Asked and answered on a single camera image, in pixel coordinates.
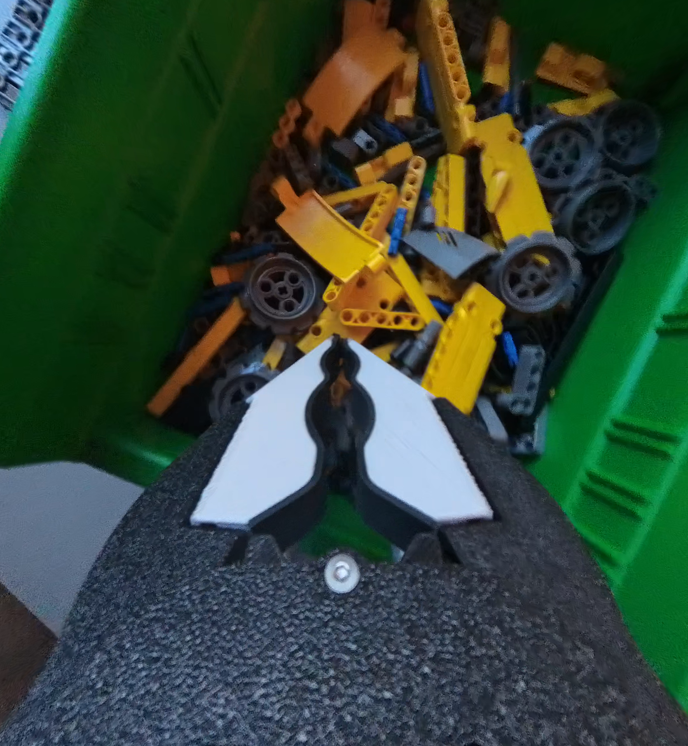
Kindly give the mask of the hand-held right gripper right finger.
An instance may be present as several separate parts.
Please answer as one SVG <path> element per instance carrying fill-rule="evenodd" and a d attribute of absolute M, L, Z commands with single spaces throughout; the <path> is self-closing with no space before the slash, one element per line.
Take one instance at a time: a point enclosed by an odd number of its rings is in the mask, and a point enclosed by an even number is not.
<path fill-rule="evenodd" d="M 494 512 L 423 387 L 346 341 L 355 506 L 395 546 Z"/>

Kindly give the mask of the green plastic bin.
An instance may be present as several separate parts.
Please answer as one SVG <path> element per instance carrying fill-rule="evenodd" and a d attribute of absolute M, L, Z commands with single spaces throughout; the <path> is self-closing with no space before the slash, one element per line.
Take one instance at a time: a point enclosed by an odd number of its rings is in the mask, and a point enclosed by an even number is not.
<path fill-rule="evenodd" d="M 502 2 L 662 118 L 657 199 L 557 388 L 531 471 L 688 713 L 688 2 Z M 210 255 L 340 2 L 53 2 L 0 144 L 0 465 L 143 485 L 190 443 L 149 417 Z"/>

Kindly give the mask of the pile of toy building parts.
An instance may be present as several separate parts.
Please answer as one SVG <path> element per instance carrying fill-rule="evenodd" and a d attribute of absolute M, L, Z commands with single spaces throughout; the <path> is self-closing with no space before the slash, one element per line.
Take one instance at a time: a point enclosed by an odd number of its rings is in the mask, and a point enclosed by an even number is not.
<path fill-rule="evenodd" d="M 146 409 L 200 432 L 336 339 L 542 450 L 545 402 L 657 194 L 659 117 L 559 43 L 524 78 L 497 2 L 341 5 Z"/>

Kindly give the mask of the grey desk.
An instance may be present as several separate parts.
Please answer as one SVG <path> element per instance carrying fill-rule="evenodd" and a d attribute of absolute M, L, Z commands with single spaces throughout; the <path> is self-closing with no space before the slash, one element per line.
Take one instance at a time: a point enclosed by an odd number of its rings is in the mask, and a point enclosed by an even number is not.
<path fill-rule="evenodd" d="M 59 633 L 136 497 L 105 464 L 164 354 L 161 88 L 185 2 L 54 2 L 0 142 L 0 580 Z"/>

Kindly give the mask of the long grey toy track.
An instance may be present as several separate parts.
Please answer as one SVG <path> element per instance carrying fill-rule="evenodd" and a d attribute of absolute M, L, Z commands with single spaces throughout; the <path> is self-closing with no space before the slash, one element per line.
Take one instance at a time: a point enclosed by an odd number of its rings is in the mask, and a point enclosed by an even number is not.
<path fill-rule="evenodd" d="M 0 106 L 11 112 L 51 14 L 52 1 L 15 1 L 0 31 Z"/>

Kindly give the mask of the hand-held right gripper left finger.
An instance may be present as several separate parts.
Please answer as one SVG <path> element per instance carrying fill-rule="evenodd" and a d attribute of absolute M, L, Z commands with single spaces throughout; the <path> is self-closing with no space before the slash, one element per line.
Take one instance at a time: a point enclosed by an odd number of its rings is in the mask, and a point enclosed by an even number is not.
<path fill-rule="evenodd" d="M 314 422 L 337 372 L 330 338 L 256 392 L 190 516 L 192 527 L 299 542 L 325 511 L 325 441 Z"/>

